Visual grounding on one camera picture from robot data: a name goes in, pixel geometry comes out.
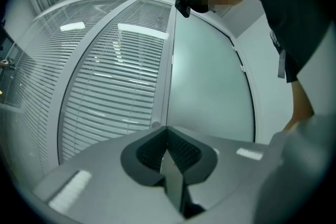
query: black shirt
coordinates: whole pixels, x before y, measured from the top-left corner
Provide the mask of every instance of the black shirt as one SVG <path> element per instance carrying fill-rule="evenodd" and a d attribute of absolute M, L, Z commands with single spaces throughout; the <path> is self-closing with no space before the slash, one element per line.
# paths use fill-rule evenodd
<path fill-rule="evenodd" d="M 321 0 L 260 0 L 280 46 L 301 69 L 331 22 Z"/>

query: wall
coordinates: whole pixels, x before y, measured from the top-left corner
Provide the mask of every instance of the wall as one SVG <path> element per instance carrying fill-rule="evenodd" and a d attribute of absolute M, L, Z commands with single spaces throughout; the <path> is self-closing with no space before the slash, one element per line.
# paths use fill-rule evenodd
<path fill-rule="evenodd" d="M 249 73 L 256 113 L 256 142 L 268 144 L 290 120 L 293 109 L 291 85 L 279 79 L 279 55 L 269 36 L 266 15 L 262 15 L 238 38 L 236 47 Z"/>
<path fill-rule="evenodd" d="M 36 11 L 30 0 L 8 0 L 5 13 L 5 29 L 10 37 L 17 41 L 30 27 L 36 17 Z"/>
<path fill-rule="evenodd" d="M 243 0 L 225 13 L 223 21 L 232 34 L 239 37 L 264 13 L 260 0 Z"/>

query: ceiling light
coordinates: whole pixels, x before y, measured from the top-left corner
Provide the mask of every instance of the ceiling light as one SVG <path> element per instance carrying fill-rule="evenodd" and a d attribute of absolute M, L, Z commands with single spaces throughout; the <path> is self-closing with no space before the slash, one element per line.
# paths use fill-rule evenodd
<path fill-rule="evenodd" d="M 167 39 L 169 34 L 161 31 L 157 31 L 151 28 L 142 27 L 138 25 L 129 25 L 129 24 L 118 24 L 118 28 L 121 31 L 135 32 L 139 34 L 145 34 L 152 37 L 157 37 L 161 39 Z"/>
<path fill-rule="evenodd" d="M 68 25 L 62 25 L 60 27 L 61 31 L 70 31 L 70 30 L 76 30 L 76 29 L 84 29 L 85 24 L 83 22 L 78 22 L 78 23 L 73 23 L 73 24 L 68 24 Z"/>
<path fill-rule="evenodd" d="M 147 82 L 142 82 L 142 81 L 139 81 L 139 80 L 129 79 L 129 81 L 130 81 L 130 82 L 134 82 L 134 83 L 140 83 L 140 84 L 150 85 L 150 84 L 147 83 Z"/>
<path fill-rule="evenodd" d="M 122 120 L 122 121 L 126 121 L 126 122 L 129 122 L 129 123 L 138 123 L 136 121 L 130 121 L 130 120 Z"/>
<path fill-rule="evenodd" d="M 112 76 L 110 76 L 110 75 L 105 75 L 105 74 L 101 74 L 101 73 L 93 73 L 93 74 L 95 74 L 97 76 L 112 78 Z"/>

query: white label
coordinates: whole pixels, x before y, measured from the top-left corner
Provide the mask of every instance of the white label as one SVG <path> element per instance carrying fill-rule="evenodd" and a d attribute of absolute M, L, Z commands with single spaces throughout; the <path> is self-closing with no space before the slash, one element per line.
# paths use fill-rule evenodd
<path fill-rule="evenodd" d="M 251 151 L 251 150 L 247 150 L 245 148 L 240 148 L 237 150 L 236 152 L 238 155 L 246 157 L 246 158 L 250 158 L 250 159 L 255 159 L 256 161 L 261 160 L 263 153 L 262 152 L 256 152 L 256 151 Z"/>
<path fill-rule="evenodd" d="M 49 206 L 61 214 L 65 214 L 83 192 L 92 175 L 81 170 L 77 175 L 49 202 Z"/>

